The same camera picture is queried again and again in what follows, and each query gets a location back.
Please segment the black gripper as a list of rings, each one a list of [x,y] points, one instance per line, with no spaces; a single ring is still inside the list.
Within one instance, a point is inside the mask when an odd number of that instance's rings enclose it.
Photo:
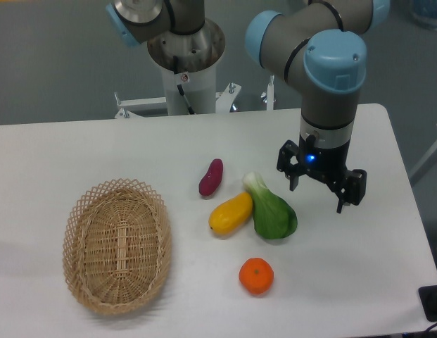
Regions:
[[[287,140],[280,148],[277,159],[277,170],[289,181],[290,191],[298,186],[300,176],[307,175],[327,184],[335,193],[338,197],[337,213],[341,213],[344,206],[360,204],[366,192],[367,172],[347,169],[350,139],[339,147],[325,149],[311,147],[300,137],[298,146]],[[297,159],[297,163],[292,164],[292,159]]]

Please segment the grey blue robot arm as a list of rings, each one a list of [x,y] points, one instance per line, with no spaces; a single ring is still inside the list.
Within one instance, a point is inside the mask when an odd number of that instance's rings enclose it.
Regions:
[[[363,199],[366,172],[346,167],[366,78],[362,35],[385,21],[390,7],[389,1],[309,1],[293,15],[263,11],[248,25],[248,55],[302,97],[299,140],[287,141],[277,160],[291,188],[307,175],[328,186],[340,206]],[[112,1],[106,12],[127,45],[146,44],[168,72],[169,114],[217,111],[215,81],[201,85],[197,77],[221,59],[225,40],[202,1]]]

